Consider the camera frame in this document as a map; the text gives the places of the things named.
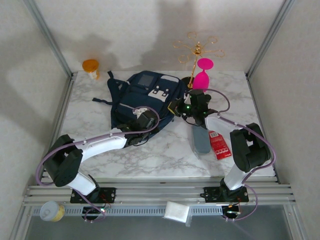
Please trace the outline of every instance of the white marble surface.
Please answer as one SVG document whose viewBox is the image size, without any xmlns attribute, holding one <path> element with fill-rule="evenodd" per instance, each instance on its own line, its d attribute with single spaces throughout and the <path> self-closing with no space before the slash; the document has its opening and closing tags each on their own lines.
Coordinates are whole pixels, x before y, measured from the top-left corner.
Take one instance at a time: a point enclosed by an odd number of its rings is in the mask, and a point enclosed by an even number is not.
<svg viewBox="0 0 320 240">
<path fill-rule="evenodd" d="M 114 71 L 114 77 L 127 80 L 136 71 Z M 186 77 L 189 71 L 161 71 L 179 78 Z M 257 113 L 250 95 L 245 74 L 241 71 L 209 71 L 210 87 L 227 95 L 231 108 L 224 116 L 242 124 L 258 123 Z M 70 102 L 62 126 L 62 134 L 73 138 L 84 138 L 105 133 L 111 129 L 111 106 L 93 102 L 92 98 L 111 101 L 107 86 L 109 76 L 101 72 L 98 81 L 91 80 L 87 73 L 78 72 L 70 97 Z M 212 93 L 209 107 L 222 110 L 226 101 Z M 233 166 L 233 160 L 217 160 L 211 151 L 197 155 L 192 147 L 192 128 L 181 118 L 175 117 L 146 144 L 112 150 L 92 157 L 81 164 L 83 173 L 95 178 L 132 177 L 223 177 Z M 255 176 L 274 176 L 272 167 L 257 171 Z"/>
</svg>

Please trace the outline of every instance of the red package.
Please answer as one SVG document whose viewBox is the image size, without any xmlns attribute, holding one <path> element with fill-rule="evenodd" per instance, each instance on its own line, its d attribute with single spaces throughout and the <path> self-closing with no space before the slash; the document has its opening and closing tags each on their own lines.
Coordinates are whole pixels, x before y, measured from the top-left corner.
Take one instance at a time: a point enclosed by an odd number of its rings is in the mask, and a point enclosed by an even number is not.
<svg viewBox="0 0 320 240">
<path fill-rule="evenodd" d="M 225 159 L 232 155 L 224 137 L 221 134 L 215 131 L 209 131 L 209 138 L 211 147 L 218 160 Z"/>
</svg>

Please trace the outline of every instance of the white wall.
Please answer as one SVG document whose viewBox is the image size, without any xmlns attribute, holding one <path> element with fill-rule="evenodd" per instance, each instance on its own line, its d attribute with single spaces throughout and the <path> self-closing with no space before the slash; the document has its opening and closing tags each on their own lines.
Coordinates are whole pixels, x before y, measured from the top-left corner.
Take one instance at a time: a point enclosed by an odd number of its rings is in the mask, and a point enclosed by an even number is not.
<svg viewBox="0 0 320 240">
<path fill-rule="evenodd" d="M 102 70 L 186 70 L 187 33 L 219 37 L 216 70 L 247 71 L 283 0 L 36 0 L 72 71 L 96 58 Z"/>
<path fill-rule="evenodd" d="M 320 239 L 320 1 L 297 0 L 272 42 L 252 88 L 311 239 Z"/>
<path fill-rule="evenodd" d="M 0 8 L 0 239 L 9 238 L 49 144 L 67 77 L 23 1 Z"/>
</svg>

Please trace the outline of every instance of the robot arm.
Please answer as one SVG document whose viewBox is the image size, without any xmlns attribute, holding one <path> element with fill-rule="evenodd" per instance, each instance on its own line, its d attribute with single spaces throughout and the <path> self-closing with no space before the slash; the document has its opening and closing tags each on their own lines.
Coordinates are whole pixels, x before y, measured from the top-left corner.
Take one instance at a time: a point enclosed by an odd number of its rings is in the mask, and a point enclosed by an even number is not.
<svg viewBox="0 0 320 240">
<path fill-rule="evenodd" d="M 231 121 L 222 120 L 218 112 L 208 108 L 211 96 L 204 94 L 201 89 L 191 90 L 190 104 L 184 99 L 177 99 L 169 105 L 169 110 L 184 120 L 191 117 L 195 123 L 205 129 L 221 134 L 224 139 L 231 142 L 234 165 L 230 172 L 220 182 L 216 194 L 216 202 L 238 202 L 240 193 L 247 191 L 244 181 L 251 171 L 263 165 L 271 158 L 271 153 L 262 140 L 249 131 L 232 124 Z M 246 126 L 255 133 L 263 136 L 260 127 L 256 123 Z"/>
<path fill-rule="evenodd" d="M 150 134 L 157 132 L 155 124 L 159 120 L 152 111 L 144 108 L 138 112 L 137 120 L 119 125 L 108 134 L 74 140 L 69 135 L 60 136 L 49 153 L 57 148 L 71 144 L 53 154 L 44 162 L 44 167 L 57 187 L 68 186 L 95 202 L 100 187 L 89 175 L 79 172 L 80 164 L 101 153 L 136 145 Z"/>
</svg>

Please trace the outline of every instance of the metal frame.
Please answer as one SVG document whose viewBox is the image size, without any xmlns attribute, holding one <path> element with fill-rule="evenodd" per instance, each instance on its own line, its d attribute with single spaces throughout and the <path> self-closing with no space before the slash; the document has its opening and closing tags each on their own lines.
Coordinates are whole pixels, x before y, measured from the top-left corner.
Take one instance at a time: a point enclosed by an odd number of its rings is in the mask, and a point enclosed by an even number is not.
<svg viewBox="0 0 320 240">
<path fill-rule="evenodd" d="M 204 187 L 218 187 L 219 177 L 182 177 L 182 178 L 97 178 L 101 187 L 116 188 L 114 206 L 165 206 L 167 201 L 186 205 L 227 205 L 228 203 L 206 203 L 200 197 Z M 43 173 L 42 182 L 51 182 L 47 172 Z M 295 197 L 289 184 L 279 184 L 276 177 L 251 177 L 248 185 L 253 187 L 258 195 L 259 204 L 283 205 L 294 202 Z M 75 206 L 70 203 L 72 190 L 69 187 L 29 186 L 23 206 L 41 206 L 47 201 L 56 201 L 65 206 Z M 255 196 L 249 190 L 249 202 L 254 205 Z"/>
<path fill-rule="evenodd" d="M 288 14 L 295 0 L 285 0 L 277 13 L 258 53 L 256 54 L 246 76 L 249 89 L 253 97 L 254 106 L 261 118 L 256 106 L 256 101 L 250 86 L 250 79 L 264 57 L 283 20 Z M 60 134 L 66 110 L 69 104 L 71 92 L 74 85 L 75 75 L 72 74 L 65 58 L 63 57 L 57 43 L 55 42 L 44 18 L 42 17 L 34 0 L 23 0 L 30 14 L 34 18 L 45 39 L 47 40 L 54 55 L 58 59 L 64 72 L 69 77 L 64 92 L 64 98 L 59 107 L 58 116 L 55 120 L 54 131 L 51 137 L 52 143 Z M 97 181 L 101 187 L 115 187 L 116 198 L 113 204 L 117 209 L 132 209 L 135 206 L 160 206 L 163 208 L 167 201 L 175 201 L 182 204 L 195 206 L 195 208 L 218 207 L 225 203 L 205 203 L 204 198 L 200 197 L 203 187 L 216 187 L 220 185 L 220 178 L 216 177 L 197 177 L 197 178 L 98 178 Z M 43 172 L 43 182 L 51 181 L 48 174 Z M 260 205 L 283 205 L 287 216 L 288 224 L 294 240 L 308 239 L 304 231 L 295 198 L 289 184 L 279 184 L 276 177 L 251 177 L 247 183 L 253 187 L 258 195 Z M 47 201 L 57 201 L 63 203 L 66 208 L 83 208 L 88 204 L 71 204 L 71 189 L 68 187 L 42 187 L 31 185 L 27 188 L 23 198 L 22 207 L 19 211 L 16 223 L 10 236 L 10 240 L 24 240 L 28 231 L 31 217 L 37 209 Z M 249 202 L 247 205 L 255 205 L 255 197 L 249 192 Z"/>
<path fill-rule="evenodd" d="M 283 21 L 285 20 L 288 12 L 290 11 L 292 5 L 294 4 L 295 0 L 284 0 L 282 6 L 280 7 L 275 19 L 268 30 L 257 54 L 255 55 L 249 70 L 246 73 L 247 79 L 250 80 L 257 70 L 259 64 L 261 63 L 263 57 L 265 56 L 270 44 L 274 40 L 279 28 L 281 27 Z"/>
<path fill-rule="evenodd" d="M 65 60 L 63 54 L 61 53 L 54 37 L 52 36 L 44 17 L 42 16 L 41 12 L 39 11 L 39 8 L 37 7 L 34 0 L 23 0 L 24 4 L 28 8 L 30 14 L 32 15 L 35 23 L 38 25 L 40 31 L 42 32 L 45 40 L 49 44 L 53 54 L 55 55 L 56 59 L 59 61 L 63 71 L 65 74 L 71 78 L 72 77 L 72 71 L 70 70 L 67 61 Z"/>
<path fill-rule="evenodd" d="M 259 121 L 259 123 L 260 123 L 261 131 L 262 131 L 262 133 L 263 133 L 263 136 L 264 136 L 266 139 L 268 139 L 267 133 L 266 133 L 266 131 L 265 131 L 265 129 L 264 129 L 264 125 L 263 125 L 263 122 L 262 122 L 262 118 L 261 118 L 261 116 L 260 116 L 260 112 L 259 112 L 259 109 L 258 109 L 256 97 L 255 97 L 255 94 L 254 94 L 254 92 L 253 92 L 253 90 L 252 90 L 251 83 L 250 83 L 250 81 L 249 81 L 248 79 L 247 79 L 247 84 L 248 84 L 248 87 L 249 87 L 249 90 L 250 90 L 250 94 L 251 94 L 251 97 L 252 97 L 254 109 L 255 109 L 256 115 L 257 115 L 257 117 L 258 117 L 258 121 Z M 278 175 L 278 171 L 277 171 L 277 168 L 276 168 L 275 165 L 273 165 L 273 169 L 274 169 L 275 176 L 276 176 L 276 178 L 277 178 L 278 183 L 281 184 L 281 181 L 280 181 L 279 175 Z"/>
<path fill-rule="evenodd" d="M 83 216 L 83 206 L 64 206 L 64 217 L 80 217 Z M 34 207 L 32 210 L 32 216 L 40 216 L 41 207 Z M 133 217 L 133 216 L 158 216 L 163 217 L 166 212 L 166 206 L 112 206 L 112 208 L 106 207 L 105 214 L 108 217 Z M 88 213 L 88 216 L 99 216 L 100 214 Z M 191 216 L 216 216 L 223 215 L 222 206 L 216 205 L 194 205 L 189 209 L 189 215 Z"/>
<path fill-rule="evenodd" d="M 308 240 L 309 238 L 298 211 L 297 204 L 293 202 L 292 204 L 286 204 L 283 207 L 293 240 Z"/>
</svg>

